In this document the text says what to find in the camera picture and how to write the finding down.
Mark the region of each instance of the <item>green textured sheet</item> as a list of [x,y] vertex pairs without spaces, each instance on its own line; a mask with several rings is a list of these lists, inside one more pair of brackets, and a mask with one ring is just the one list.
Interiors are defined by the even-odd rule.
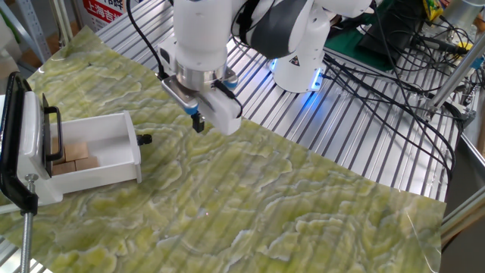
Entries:
[[[65,121],[128,110],[143,182],[39,209],[33,258],[57,272],[437,272],[445,204],[376,184],[244,120],[196,134],[154,73],[91,30],[30,79]],[[0,234],[20,245],[19,212]]]

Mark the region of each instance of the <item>black cable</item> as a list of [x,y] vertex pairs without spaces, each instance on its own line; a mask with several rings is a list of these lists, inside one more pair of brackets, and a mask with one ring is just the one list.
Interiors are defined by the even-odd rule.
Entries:
[[158,63],[158,75],[157,78],[159,80],[163,80],[168,78],[168,74],[165,73],[164,66],[161,64],[160,58],[158,57],[157,52],[153,49],[152,44],[150,41],[146,38],[145,34],[143,34],[142,30],[138,27],[138,25],[135,22],[135,19],[133,18],[133,15],[131,13],[131,1],[126,1],[127,3],[127,13],[128,13],[128,18],[130,19],[131,24],[133,27],[135,27],[136,32],[142,37],[143,41],[145,41],[145,44],[149,47],[150,51],[152,54],[155,56],[155,59],[157,60]]
[[[344,67],[348,71],[353,71],[355,73],[359,73],[359,74],[363,74],[363,75],[367,75],[367,76],[372,76],[372,77],[386,78],[386,79],[392,80],[394,83],[397,84],[397,79],[395,77],[387,76],[385,74],[377,74],[377,73],[369,73],[369,72],[365,72],[365,71],[360,71],[356,68],[347,67],[344,64],[341,64],[341,66]],[[437,88],[433,88],[433,89],[424,90],[418,85],[414,85],[414,84],[406,83],[406,82],[404,82],[404,85],[405,85],[405,89],[408,90],[409,92],[418,93],[418,94],[429,93],[429,92],[437,91],[438,89],[440,89],[440,87],[437,87]]]
[[[407,104],[407,105],[405,105],[405,106],[400,105],[400,104],[399,104],[398,102],[396,102],[394,99],[390,98],[389,96],[387,96],[387,95],[383,94],[381,91],[376,90],[376,89],[375,89],[375,88],[373,88],[372,86],[369,86],[369,85],[368,85],[368,84],[366,84],[365,82],[363,82],[363,81],[361,81],[360,79],[358,79],[358,78],[357,78],[355,75],[353,75],[353,74],[352,74],[350,71],[347,71],[347,70],[346,70],[344,67],[342,67],[342,65],[341,65],[341,64],[339,64],[339,63],[338,63],[338,62],[337,62],[335,59],[333,59],[333,58],[331,58],[330,56],[326,55],[326,56],[325,56],[325,58],[324,58],[324,60],[327,60],[327,61],[329,61],[331,64],[336,65],[336,66],[337,66],[337,67],[338,67],[338,68],[339,68],[341,71],[343,71],[345,74],[347,74],[347,76],[348,76],[348,77],[349,77],[351,80],[355,81],[356,83],[361,84],[361,85],[362,85],[362,86],[363,86],[365,89],[367,89],[367,90],[369,90],[369,91],[371,91],[371,92],[373,92],[373,93],[377,94],[378,96],[380,96],[380,97],[382,97],[382,98],[386,99],[387,101],[391,102],[391,104],[393,104],[393,105],[395,105],[395,106],[399,107],[399,108],[400,108],[400,109],[402,109],[403,111],[406,111],[408,114],[410,114],[410,115],[413,115],[413,114],[414,114],[414,112],[411,110],[411,106],[410,106],[409,104]],[[459,113],[458,109],[456,109],[456,111],[455,111],[455,112],[458,112],[458,114],[454,114],[456,117],[461,117],[461,115],[460,115],[460,113]],[[441,133],[440,133],[438,130],[436,130],[434,127],[430,126],[430,125],[429,125],[429,124],[428,124],[426,121],[422,120],[421,118],[418,118],[418,120],[419,120],[421,123],[425,124],[425,125],[426,125],[428,128],[430,128],[430,130],[432,130],[432,131],[433,131],[433,132],[434,132],[434,133],[435,133],[435,134],[436,134],[436,135],[437,135],[437,136],[438,136],[438,137],[439,137],[439,138],[440,138],[440,139],[441,139],[441,140],[442,140],[444,143],[447,143],[447,139],[446,139],[446,138],[445,138],[443,135],[441,135]],[[449,179],[451,179],[451,173],[450,173],[450,171],[449,171],[450,169],[448,168],[448,166],[447,166],[445,163],[443,163],[443,167],[445,167],[445,168],[446,168],[447,173],[448,173],[448,175],[449,175]]]
[[[341,80],[342,79],[341,77],[339,77],[339,78],[332,78],[332,77],[325,76],[324,78],[325,79],[328,79],[328,80],[335,81],[336,84],[338,84],[340,87],[342,87],[345,91],[347,91],[348,93],[354,95],[353,92],[350,92],[350,91],[347,90],[346,82],[344,80]],[[391,106],[398,106],[399,108],[401,108],[401,107],[408,107],[408,106],[403,105],[402,103],[399,103],[399,102],[397,102],[395,100],[388,101],[388,100],[384,100],[384,99],[373,99],[373,98],[364,98],[364,97],[362,97],[362,98],[365,99],[366,101],[369,101],[369,102],[380,102],[380,103],[385,103],[385,104],[388,104],[388,105],[391,105]],[[423,107],[419,107],[419,106],[409,106],[409,107],[410,108],[413,108],[413,109],[429,111],[427,108],[423,108]],[[435,113],[435,115],[439,115],[439,116],[442,116],[442,117],[445,117],[445,118],[452,118],[452,119],[457,120],[457,121],[464,121],[461,117],[459,117],[459,114],[458,115],[445,115],[445,114],[441,114],[441,113]]]
[[[398,86],[400,87],[401,89],[401,92],[402,92],[402,95],[404,97],[404,101],[405,101],[405,104],[407,106],[410,106],[409,104],[409,101],[408,101],[408,98],[405,94],[405,90],[404,88],[402,87],[402,81],[401,79],[399,78],[399,74],[396,70],[396,66],[394,65],[394,62],[393,62],[393,59],[391,57],[391,53],[390,53],[390,50],[389,50],[389,47],[387,46],[387,42],[386,42],[386,35],[384,34],[384,31],[383,31],[383,25],[380,21],[380,16],[379,14],[377,13],[377,5],[375,2],[372,3],[371,7],[375,10],[375,14],[376,14],[376,18],[377,18],[377,23],[379,24],[379,30],[380,30],[380,35],[382,36],[383,38],[383,41],[384,41],[384,48],[386,49],[386,53],[387,53],[387,57],[388,59],[390,60],[391,64],[393,65],[393,72],[394,74],[396,75],[397,77],[397,80],[398,80]],[[433,144],[433,147],[436,149],[436,151],[438,152],[438,154],[441,156],[441,158],[443,159],[444,163],[445,163],[445,168],[447,170],[447,173],[448,173],[448,179],[451,180],[452,178],[452,172],[455,168],[455,153],[453,151],[453,148],[451,146],[451,144],[449,144],[448,140],[438,131],[436,130],[434,127],[430,126],[426,121],[424,121],[422,118],[419,118],[416,113],[412,110],[409,109],[409,113],[412,115],[412,117],[416,120],[416,123],[418,124],[418,126],[421,128],[421,130],[423,131],[423,134],[426,136],[426,138],[428,138],[428,140],[430,141],[430,143]],[[426,133],[426,130],[424,129],[424,126],[423,124],[425,124],[424,126],[428,127],[430,130],[432,130],[442,141],[443,143],[446,145],[447,149],[449,150],[450,152],[450,155],[451,155],[451,158],[452,158],[452,165],[451,167],[448,166],[447,162],[446,162],[446,157],[444,156],[444,154],[441,152],[440,148],[437,147],[437,145],[434,143],[434,141],[431,139],[431,137]]]
[[[361,27],[362,31],[364,31],[366,34],[368,34],[372,39],[375,39],[376,41],[378,42],[382,42],[380,39],[378,39],[376,36],[370,34],[368,31],[364,30],[362,27]],[[401,58],[404,58],[407,62],[413,64],[415,67],[418,67],[418,68],[415,68],[415,69],[406,69],[406,68],[403,68],[403,67],[397,67],[399,68],[401,71],[406,71],[406,72],[417,72],[417,71],[421,71],[423,69],[426,69],[430,66],[429,63],[427,63],[427,65],[425,66],[420,66],[418,64],[416,64],[414,61],[411,61],[406,55],[404,54],[407,54],[406,51],[403,51],[401,49],[398,49],[396,48],[394,45],[390,44],[389,42],[387,42],[387,44],[389,46],[391,46],[397,53],[399,53],[399,55],[401,56]]]
[[[439,35],[441,35],[441,34],[445,33],[446,31],[450,31],[450,29],[451,29],[452,31],[454,31],[454,32],[456,33],[456,35],[458,36],[458,39],[461,41],[462,45],[464,45],[464,43],[463,43],[463,39],[462,39],[462,35],[463,35],[463,36],[465,36],[465,37],[467,38],[467,44],[471,42],[470,37],[468,36],[468,34],[467,34],[467,33],[466,33],[466,32],[465,32],[463,29],[460,29],[460,28],[454,27],[454,26],[452,26],[452,25],[451,25],[449,22],[447,22],[447,23],[450,25],[450,27],[445,27],[445,26],[442,26],[442,25],[435,24],[435,23],[433,23],[433,22],[428,22],[428,21],[426,21],[425,19],[423,19],[423,18],[421,18],[421,17],[406,17],[406,16],[402,15],[402,14],[401,14],[401,12],[397,12],[397,13],[396,13],[396,12],[394,12],[394,13],[392,13],[392,15],[393,15],[394,17],[396,17],[398,20],[400,20],[401,22],[403,22],[403,24],[404,24],[405,26],[407,26],[407,28],[409,28],[409,29],[410,29],[410,31],[412,31],[412,33],[408,33],[409,35],[413,35],[413,36],[415,36],[415,37],[416,37],[418,40],[420,40],[420,41],[421,41],[422,46],[423,46],[423,47],[425,47],[425,49],[426,49],[426,50],[427,50],[427,51],[430,53],[430,54],[428,55],[428,57],[430,57],[430,59],[431,59],[431,61],[432,61],[432,62],[426,62],[425,60],[421,60],[422,62],[426,62],[428,65],[427,65],[427,66],[424,66],[424,67],[423,67],[423,66],[420,66],[418,69],[405,69],[405,68],[403,68],[403,67],[399,67],[399,66],[397,66],[397,65],[396,65],[396,66],[397,66],[397,68],[399,68],[401,71],[416,72],[416,71],[420,71],[420,70],[422,70],[422,69],[425,69],[425,68],[428,68],[429,66],[431,66],[431,67],[432,67],[433,69],[435,69],[436,71],[439,71],[439,72],[440,72],[440,73],[442,73],[442,74],[448,75],[446,72],[441,71],[441,70],[439,70],[437,67],[435,67],[435,65],[437,65],[437,64],[443,64],[443,63],[444,63],[444,64],[450,64],[450,63],[449,63],[448,58],[446,57],[446,55],[444,55],[444,56],[443,56],[443,60],[442,60],[442,61],[436,61],[436,60],[434,59],[434,57],[433,57],[433,53],[432,53],[431,49],[429,48],[429,46],[428,46],[428,45],[427,45],[425,42],[423,42],[423,40],[422,40],[422,38],[421,38],[420,34],[419,34],[419,33],[418,33],[416,30],[415,30],[415,27],[410,27],[410,26],[409,26],[409,25],[406,23],[406,21],[404,21],[404,20],[402,19],[403,17],[404,17],[404,18],[408,18],[408,19],[410,19],[410,20],[421,20],[421,21],[425,22],[426,24],[433,24],[433,25],[437,25],[437,26],[439,26],[439,27],[444,27],[444,28],[446,28],[446,30],[444,30],[444,31],[443,31],[443,32],[441,32],[441,33],[438,33],[438,34],[437,34],[435,37],[437,37],[437,36],[439,36]],[[403,53],[407,53],[407,52],[404,52],[404,51],[401,51],[401,50],[395,49],[395,47],[394,47],[392,44],[390,44],[390,43],[388,43],[388,45],[389,45],[389,46],[392,46],[392,47],[393,47],[393,49],[394,49],[394,50],[396,50],[396,51],[399,53],[399,55],[400,55],[402,58],[405,58],[405,59],[406,59],[406,61],[411,62],[412,64],[414,64],[415,66],[417,66],[417,65],[416,65],[416,64],[415,64],[413,61],[410,61],[410,60],[409,60],[409,59],[408,59],[408,58],[407,58],[405,55],[403,55]]]
[[448,246],[453,243],[453,241],[456,239],[458,235],[460,235],[462,232],[458,232],[455,236],[453,236],[451,239],[449,239],[448,243],[446,243],[442,248],[441,248],[441,254],[443,254],[446,249],[448,249]]
[[[464,46],[465,44],[463,43],[462,37],[458,34],[457,28],[455,28],[455,26],[453,26],[450,22],[448,22],[448,20],[443,15],[440,15],[440,19],[443,22],[447,23],[449,27],[451,27],[451,29],[455,31],[456,35],[458,35],[458,39],[460,40],[460,43]],[[465,31],[463,31],[463,33],[465,34],[466,37],[468,37],[468,34]]]
[[348,89],[350,89],[352,91],[352,94],[361,100],[362,104],[365,105],[365,107],[367,107],[373,114],[374,116],[383,124],[385,125],[386,127],[388,127],[389,129],[391,129],[392,132],[394,132],[396,135],[400,136],[401,138],[403,138],[404,140],[406,140],[408,143],[410,143],[411,145],[413,145],[414,147],[416,147],[417,149],[420,149],[423,153],[427,154],[428,156],[430,156],[430,158],[433,158],[435,159],[438,163],[440,163],[441,165],[445,166],[446,163],[443,162],[441,159],[437,158],[435,155],[433,155],[431,152],[428,152],[427,150],[423,149],[423,147],[419,146],[418,144],[414,143],[413,141],[411,141],[408,137],[406,137],[405,135],[403,135],[402,133],[400,133],[396,128],[394,128],[392,125],[388,124],[381,116],[379,116],[378,113],[376,113],[376,111],[368,104],[366,103],[366,98],[360,96],[357,91],[355,91],[346,81],[344,81],[342,79],[342,77],[330,66],[328,65],[327,63],[327,66],[328,68],[336,75],[337,78],[341,79],[341,81],[344,82],[344,84],[346,85],[346,87]]

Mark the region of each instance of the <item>metal pole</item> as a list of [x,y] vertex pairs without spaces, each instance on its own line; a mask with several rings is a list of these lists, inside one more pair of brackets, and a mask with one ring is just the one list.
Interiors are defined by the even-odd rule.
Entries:
[[52,9],[52,15],[58,25],[60,43],[66,46],[73,39],[73,31],[70,28],[64,1],[49,0]]
[[30,0],[17,0],[17,5],[27,23],[29,34],[37,47],[39,53],[37,57],[44,64],[52,56],[52,53],[45,40],[44,32],[40,26],[36,11],[33,9],[32,2]]
[[30,37],[30,34],[25,30],[25,28],[23,28],[22,24],[15,17],[15,15],[11,12],[11,10],[7,6],[7,4],[5,4],[4,0],[0,0],[0,10],[5,14],[7,19],[9,19],[9,21],[12,22],[12,24],[14,25],[17,32],[22,36],[23,40],[27,43],[27,45],[29,45],[29,47],[36,54],[36,56],[39,58],[39,60],[42,60],[43,58],[45,58],[44,56],[47,56],[48,53],[42,51],[41,48],[38,47],[37,43],[34,42],[33,38]]
[[70,4],[73,6],[74,9],[74,17],[76,18],[77,30],[81,31],[84,27],[83,16],[81,15],[81,10],[79,9],[79,5],[77,4],[77,0],[70,0]]
[[[36,174],[28,174],[25,179],[27,180],[27,188],[32,192],[36,192],[36,186],[33,184],[39,176]],[[20,272],[30,272],[30,254],[32,247],[32,223],[33,213],[28,212],[23,215],[23,237],[22,237],[22,252],[20,254]]]
[[470,70],[471,64],[483,55],[485,52],[485,35],[478,40],[478,42],[471,48],[468,54],[463,58],[458,67],[453,71],[448,80],[441,86],[436,95],[427,103],[429,109],[432,112],[441,108],[443,103],[449,98],[449,96],[455,91],[456,87],[465,78]]

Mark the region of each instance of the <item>white box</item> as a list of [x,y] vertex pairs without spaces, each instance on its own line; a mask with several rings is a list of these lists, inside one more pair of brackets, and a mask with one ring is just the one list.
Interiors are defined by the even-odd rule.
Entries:
[[[49,177],[42,170],[39,151],[42,151],[42,117],[39,99],[27,92],[22,120],[17,176],[23,183],[25,175],[35,173],[34,183],[39,206],[63,199],[65,193],[86,190],[126,180],[142,181],[141,155],[130,114],[106,115],[62,123],[63,144],[86,142],[89,155],[98,158],[99,167]],[[51,137],[58,136],[57,124],[51,124]],[[0,206],[0,214],[17,211],[14,205]]]

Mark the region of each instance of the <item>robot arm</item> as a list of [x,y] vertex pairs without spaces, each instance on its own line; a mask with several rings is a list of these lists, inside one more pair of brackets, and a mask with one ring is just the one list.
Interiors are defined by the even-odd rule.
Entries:
[[175,35],[158,46],[162,64],[170,75],[162,85],[192,116],[197,131],[203,129],[206,119],[222,133],[232,134],[239,129],[243,109],[230,91],[237,85],[237,76],[226,64],[230,34],[266,58],[279,58],[273,72],[280,87],[293,92],[308,91],[305,86],[310,85],[317,71],[319,75],[330,29],[322,7],[355,17],[370,3],[371,0],[174,0]]

